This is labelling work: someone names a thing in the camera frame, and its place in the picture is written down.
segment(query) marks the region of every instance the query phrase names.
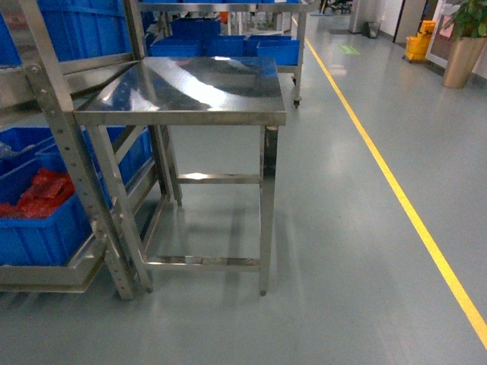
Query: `stainless steel table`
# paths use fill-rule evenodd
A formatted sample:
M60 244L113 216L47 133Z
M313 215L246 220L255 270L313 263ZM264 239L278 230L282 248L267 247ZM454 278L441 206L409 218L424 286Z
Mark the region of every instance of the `stainless steel table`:
M126 255L147 291L152 290L148 270L186 269L258 271L259 291L266 294L278 130L286 118L273 59L144 58L75 111L75 118L87 127L117 213L116 224L126 240ZM112 144L107 125L129 127ZM145 125L154 149L152 176L159 180L162 197L141 238L133 214L139 202L127 194L118 163ZM178 174L169 125L260 126L260 174ZM146 249L165 202L173 197L182 204L181 183L259 184L260 257L148 257Z

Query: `yellow floor line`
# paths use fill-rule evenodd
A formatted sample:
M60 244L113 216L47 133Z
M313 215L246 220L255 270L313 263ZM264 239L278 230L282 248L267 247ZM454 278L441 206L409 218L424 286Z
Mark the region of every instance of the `yellow floor line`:
M360 123L360 120L358 120L358 117L355 115L355 112L353 111L347 99L345 99L345 96L343 96L343 93L339 89L332 75L328 72L328 69L326 69L326 66L323 64L323 61L318 56L317 51L315 50L315 48L313 47L313 45L308 39L306 39L306 44L308 45L311 53L313 53L314 58L317 60L318 65L320 65L326 78L331 83L333 90L335 91L336 95L338 96L343 106L345 107L347 113L350 116L350 119L355 124L355 127L360 133L360 136L364 139L364 142L367 145L368 149L371 151L372 156L374 156L374 159L377 161L377 164L379 165L380 169L382 170L382 173L386 177L387 182L389 183L390 187L394 191L394 194L399 200L399 203L402 205L404 211L406 212L409 219L411 220L411 223L416 229L416 232L418 232L418 235L421 237L421 240L425 244L425 247L428 250L431 257L433 258L433 261L438 267L438 270L440 271L444 280L447 282L448 287L450 288L451 292L457 299L457 302L460 304L460 307L465 312L466 317L472 324L473 329L475 330L475 332L480 338L480 341L483 343L485 349L487 350L487 325L485 323L485 320L482 318L479 311L473 304L473 301L470 299L468 293L463 288L463 285L460 283L460 280L458 280L453 269L450 267L450 264L448 264L448 261L443 256L443 253L441 253L441 250L439 249L438 245L433 240L431 234L428 232L428 228L426 228L422 219L419 217L419 214L416 212L411 202L409 201L408 197L404 193L403 189L397 182L396 177L393 175L393 173L390 171L390 168L387 166L386 161L380 155L379 150L377 149L377 147L375 147L375 144L369 137L368 133L365 131L364 127Z

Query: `table top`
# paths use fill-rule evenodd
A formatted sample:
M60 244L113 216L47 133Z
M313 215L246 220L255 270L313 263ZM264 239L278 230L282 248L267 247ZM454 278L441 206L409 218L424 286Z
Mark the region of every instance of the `table top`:
M85 125L284 125L285 107L272 58L148 57L76 118Z

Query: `white wall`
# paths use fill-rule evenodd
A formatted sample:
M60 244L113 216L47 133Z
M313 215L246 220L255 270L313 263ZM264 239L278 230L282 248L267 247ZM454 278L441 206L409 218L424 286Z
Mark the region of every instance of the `white wall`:
M380 30L390 36L396 32L402 3L403 0L379 0L377 19L382 19Z

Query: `green floor marking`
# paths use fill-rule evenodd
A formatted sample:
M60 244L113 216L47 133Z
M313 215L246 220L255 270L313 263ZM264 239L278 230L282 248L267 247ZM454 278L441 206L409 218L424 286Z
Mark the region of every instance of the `green floor marking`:
M352 46L339 46L340 50L346 55L360 55L357 49Z

